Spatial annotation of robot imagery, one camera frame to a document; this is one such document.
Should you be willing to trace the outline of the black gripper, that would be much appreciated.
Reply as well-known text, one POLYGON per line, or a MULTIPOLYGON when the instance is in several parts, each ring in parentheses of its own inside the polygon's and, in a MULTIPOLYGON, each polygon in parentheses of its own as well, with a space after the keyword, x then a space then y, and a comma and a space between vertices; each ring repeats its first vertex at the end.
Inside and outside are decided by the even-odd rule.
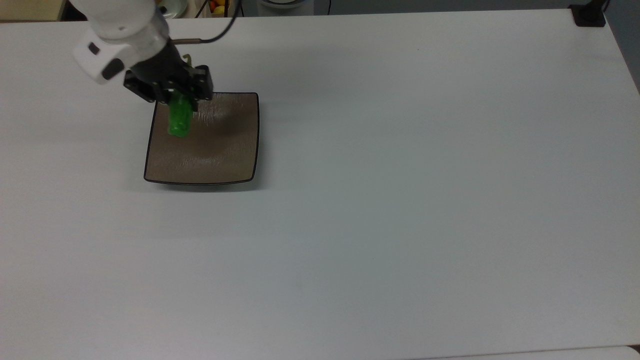
POLYGON ((175 95, 187 98, 193 112, 199 111, 199 101, 213 98, 210 69, 202 64, 192 66, 168 43, 153 57, 135 64, 125 72, 123 86, 149 103, 167 106, 175 95))

